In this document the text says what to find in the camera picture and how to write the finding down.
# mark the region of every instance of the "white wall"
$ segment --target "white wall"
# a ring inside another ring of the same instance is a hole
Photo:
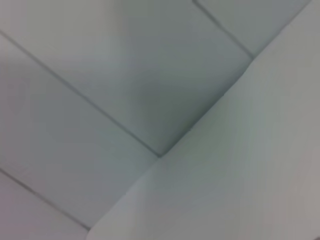
[[[315,0],[87,239],[318,237],[319,13]]]

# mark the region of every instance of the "white ceiling tile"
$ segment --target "white ceiling tile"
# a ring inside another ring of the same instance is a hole
[[[0,29],[159,154],[251,61],[184,0],[0,0]]]
[[[199,0],[254,55],[310,0]]]
[[[0,167],[89,227],[156,156],[0,37]]]
[[[85,240],[88,232],[0,173],[3,240]]]

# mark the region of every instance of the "wall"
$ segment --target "wall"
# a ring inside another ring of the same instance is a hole
[[[87,240],[318,237],[319,13],[315,0]]]

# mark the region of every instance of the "ceiling tile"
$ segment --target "ceiling tile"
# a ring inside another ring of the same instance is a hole
[[[184,0],[0,0],[0,29],[159,154],[251,61]]]
[[[0,167],[92,227],[156,156],[0,37]]]
[[[310,0],[199,0],[249,51],[258,55]]]
[[[0,173],[0,232],[5,240],[85,240],[88,232]]]

